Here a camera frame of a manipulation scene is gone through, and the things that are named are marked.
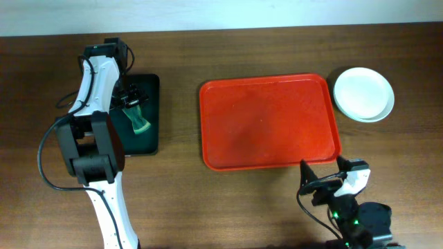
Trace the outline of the white plate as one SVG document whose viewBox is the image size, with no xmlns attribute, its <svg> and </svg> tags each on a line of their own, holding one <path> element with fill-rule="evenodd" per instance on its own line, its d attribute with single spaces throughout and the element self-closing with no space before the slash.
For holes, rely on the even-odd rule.
<svg viewBox="0 0 443 249">
<path fill-rule="evenodd" d="M 363 67 L 343 71 L 334 83 L 333 97 L 335 103 L 336 100 L 395 101 L 389 81 L 380 73 Z"/>
</svg>

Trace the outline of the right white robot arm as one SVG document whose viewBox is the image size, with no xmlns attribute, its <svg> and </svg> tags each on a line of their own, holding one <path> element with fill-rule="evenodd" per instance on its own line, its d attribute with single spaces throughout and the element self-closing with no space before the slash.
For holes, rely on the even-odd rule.
<svg viewBox="0 0 443 249">
<path fill-rule="evenodd" d="M 296 201 L 315 222 L 329 230 L 334 240 L 325 242 L 326 248 L 391 248 L 390 229 L 392 209 L 377 202 L 359 203 L 356 197 L 366 188 L 370 166 L 362 159 L 336 159 L 338 171 L 317 177 L 307 161 L 300 162 L 300 187 Z M 330 225 L 314 216 L 300 197 L 312 195 L 311 204 L 327 207 Z"/>
</svg>

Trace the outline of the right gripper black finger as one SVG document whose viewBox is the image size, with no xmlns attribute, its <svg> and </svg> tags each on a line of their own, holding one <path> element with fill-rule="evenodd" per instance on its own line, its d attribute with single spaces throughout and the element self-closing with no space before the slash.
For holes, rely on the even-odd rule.
<svg viewBox="0 0 443 249">
<path fill-rule="evenodd" d="M 342 156 L 338 156 L 336 162 L 340 172 L 348 172 L 353 168 L 352 162 Z"/>
<path fill-rule="evenodd" d="M 305 160 L 300 162 L 300 187 L 305 189 L 315 189 L 318 177 Z"/>
</svg>

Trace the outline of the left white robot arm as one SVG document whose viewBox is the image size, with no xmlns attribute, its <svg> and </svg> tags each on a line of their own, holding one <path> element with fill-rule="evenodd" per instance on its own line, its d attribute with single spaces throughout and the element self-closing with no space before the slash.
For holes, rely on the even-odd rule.
<svg viewBox="0 0 443 249">
<path fill-rule="evenodd" d="M 121 109 L 134 133 L 150 127 L 141 104 L 148 100 L 126 77 L 135 61 L 119 38 L 87 46 L 78 57 L 82 81 L 65 117 L 54 126 L 68 173 L 93 203 L 105 248 L 140 248 L 123 195 L 125 150 L 109 112 Z"/>
</svg>

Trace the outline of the green yellow sponge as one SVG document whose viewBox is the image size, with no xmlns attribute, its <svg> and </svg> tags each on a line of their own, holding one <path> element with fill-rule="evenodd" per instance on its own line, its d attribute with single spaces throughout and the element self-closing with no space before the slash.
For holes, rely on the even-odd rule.
<svg viewBox="0 0 443 249">
<path fill-rule="evenodd" d="M 151 123 L 143 117 L 141 107 L 139 105 L 128 109 L 124 108 L 123 113 L 130 119 L 132 128 L 136 135 L 142 134 L 151 127 Z"/>
</svg>

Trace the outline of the pale green plate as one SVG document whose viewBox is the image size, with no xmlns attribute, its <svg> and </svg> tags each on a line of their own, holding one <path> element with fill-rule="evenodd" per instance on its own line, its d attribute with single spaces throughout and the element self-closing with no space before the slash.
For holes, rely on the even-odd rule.
<svg viewBox="0 0 443 249">
<path fill-rule="evenodd" d="M 378 122 L 387 118 L 395 106 L 394 100 L 369 102 L 357 100 L 336 100 L 338 110 L 358 122 Z"/>
</svg>

